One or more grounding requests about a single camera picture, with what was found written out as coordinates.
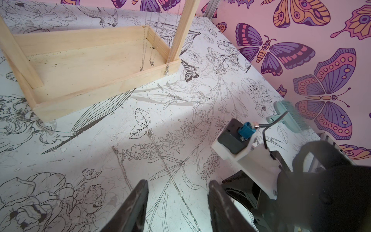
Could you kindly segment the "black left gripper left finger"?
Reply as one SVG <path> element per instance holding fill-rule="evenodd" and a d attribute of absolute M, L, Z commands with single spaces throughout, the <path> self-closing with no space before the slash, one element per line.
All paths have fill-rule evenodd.
<path fill-rule="evenodd" d="M 101 231 L 142 232 L 145 228 L 148 194 L 148 181 L 142 179 Z"/>

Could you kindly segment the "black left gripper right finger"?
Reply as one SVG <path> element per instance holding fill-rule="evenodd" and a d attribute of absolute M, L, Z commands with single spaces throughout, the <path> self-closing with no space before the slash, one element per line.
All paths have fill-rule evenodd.
<path fill-rule="evenodd" d="M 255 231 L 215 180 L 209 183 L 208 205 L 213 232 Z"/>

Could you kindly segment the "wooden jewelry display stand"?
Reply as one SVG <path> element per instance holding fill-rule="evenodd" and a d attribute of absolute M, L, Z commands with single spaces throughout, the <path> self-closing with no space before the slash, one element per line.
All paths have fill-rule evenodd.
<path fill-rule="evenodd" d="M 171 46 L 150 26 L 11 34 L 1 50 L 31 109 L 49 122 L 176 73 L 199 1 L 186 1 Z"/>

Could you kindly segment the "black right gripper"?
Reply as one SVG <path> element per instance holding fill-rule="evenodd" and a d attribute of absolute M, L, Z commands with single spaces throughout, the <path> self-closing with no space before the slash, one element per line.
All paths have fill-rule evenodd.
<path fill-rule="evenodd" d="M 249 210 L 261 232 L 292 232 L 307 229 L 303 175 L 295 175 L 278 151 L 242 151 L 229 159 L 240 169 L 222 182 L 226 193 Z"/>

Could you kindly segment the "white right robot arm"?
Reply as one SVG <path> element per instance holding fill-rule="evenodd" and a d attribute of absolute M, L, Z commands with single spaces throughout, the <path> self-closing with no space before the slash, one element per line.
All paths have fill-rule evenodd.
<path fill-rule="evenodd" d="M 222 182 L 225 192 L 252 213 L 259 231 L 370 231 L 370 167 L 354 165 L 325 141 L 302 146 L 291 168 L 277 151 L 263 157 L 273 165 L 273 198 L 245 171 Z"/>

